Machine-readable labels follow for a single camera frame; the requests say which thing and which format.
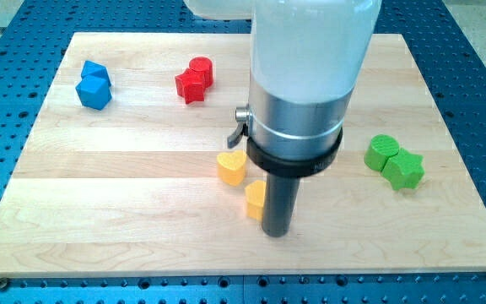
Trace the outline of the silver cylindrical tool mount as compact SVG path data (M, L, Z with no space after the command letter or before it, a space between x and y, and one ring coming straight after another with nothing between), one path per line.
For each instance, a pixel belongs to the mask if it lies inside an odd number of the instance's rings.
M323 102L292 102L251 79L248 102L235 109L234 148L247 137L246 153L264 171L280 177L315 175L334 161L352 92Z

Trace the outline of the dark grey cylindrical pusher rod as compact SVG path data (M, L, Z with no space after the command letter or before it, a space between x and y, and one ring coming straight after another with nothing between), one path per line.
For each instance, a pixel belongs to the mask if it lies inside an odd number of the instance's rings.
M262 213L262 229L271 237L288 233L300 179L268 173Z

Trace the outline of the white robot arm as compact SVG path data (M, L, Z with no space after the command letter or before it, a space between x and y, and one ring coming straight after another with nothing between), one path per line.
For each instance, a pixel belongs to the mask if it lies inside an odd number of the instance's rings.
M262 229L289 231L300 179L325 170L343 139L379 0L185 0L198 17L251 21L248 101L227 145L246 142L267 173Z

